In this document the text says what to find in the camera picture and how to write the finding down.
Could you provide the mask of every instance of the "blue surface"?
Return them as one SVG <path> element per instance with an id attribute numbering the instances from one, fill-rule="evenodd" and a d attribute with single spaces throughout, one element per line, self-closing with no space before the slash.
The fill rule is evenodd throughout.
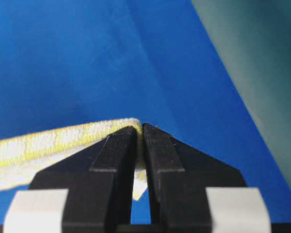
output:
<path id="1" fill-rule="evenodd" d="M 130 223 L 151 224 L 148 189 L 142 194 L 138 201 L 132 201 Z"/>
<path id="2" fill-rule="evenodd" d="M 291 191 L 188 0 L 0 0 L 0 139 L 122 117 L 237 167 L 271 221 L 291 222 Z"/>

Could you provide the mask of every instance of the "white tape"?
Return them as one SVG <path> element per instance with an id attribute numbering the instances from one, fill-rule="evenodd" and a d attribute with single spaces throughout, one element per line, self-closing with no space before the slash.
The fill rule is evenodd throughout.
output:
<path id="1" fill-rule="evenodd" d="M 270 218 L 257 188 L 206 188 L 212 233 L 270 233 Z"/>
<path id="2" fill-rule="evenodd" d="M 18 191 L 5 216 L 3 233 L 61 233 L 68 189 Z"/>

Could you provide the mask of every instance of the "gray wall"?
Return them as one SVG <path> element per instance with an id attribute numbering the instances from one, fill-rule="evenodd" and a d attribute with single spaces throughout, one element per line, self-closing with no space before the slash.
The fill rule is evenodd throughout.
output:
<path id="1" fill-rule="evenodd" d="M 291 188 L 291 0 L 193 0 Z"/>

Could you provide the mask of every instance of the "yellow towel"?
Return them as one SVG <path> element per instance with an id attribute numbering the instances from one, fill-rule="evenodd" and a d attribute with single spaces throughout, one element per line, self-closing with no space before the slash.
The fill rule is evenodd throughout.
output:
<path id="1" fill-rule="evenodd" d="M 0 140 L 0 191 L 29 184 L 39 170 L 126 126 L 137 130 L 138 158 L 141 158 L 142 127 L 134 118 L 93 122 Z M 146 171 L 138 167 L 133 198 L 138 200 L 146 188 Z"/>

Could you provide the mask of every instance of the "blue backdrop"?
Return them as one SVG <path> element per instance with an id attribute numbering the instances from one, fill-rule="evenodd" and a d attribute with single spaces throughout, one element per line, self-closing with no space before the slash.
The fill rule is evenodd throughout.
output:
<path id="1" fill-rule="evenodd" d="M 291 191 L 190 1 L 0 0 L 0 139 L 122 117 L 237 167 L 272 222 L 291 222 Z M 146 201 L 133 222 L 149 221 Z"/>

